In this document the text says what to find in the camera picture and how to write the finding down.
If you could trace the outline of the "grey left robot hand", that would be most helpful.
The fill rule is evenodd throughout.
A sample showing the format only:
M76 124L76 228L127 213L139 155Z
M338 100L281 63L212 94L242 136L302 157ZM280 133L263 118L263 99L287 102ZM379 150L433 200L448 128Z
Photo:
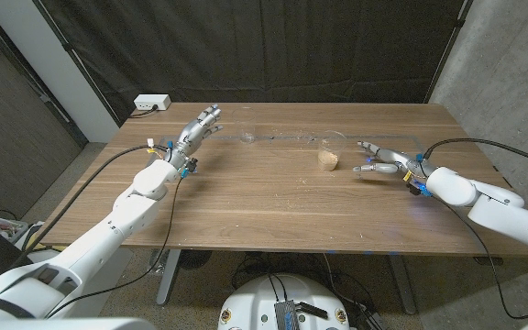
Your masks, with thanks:
M190 121L181 131L173 148L166 157L168 163L179 170L201 146L203 140L223 127L216 122L222 110L217 104L204 109L196 119Z

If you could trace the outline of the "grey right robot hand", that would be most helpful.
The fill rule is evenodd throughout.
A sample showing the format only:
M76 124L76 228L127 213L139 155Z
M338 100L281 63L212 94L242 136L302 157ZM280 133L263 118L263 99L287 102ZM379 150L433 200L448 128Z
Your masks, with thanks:
M357 144L367 154L368 159L366 163L355 166L353 172L399 173L404 181L409 182L413 179L426 181L436 170L436 166L427 160L417 160L398 150L381 148L367 141L359 141Z

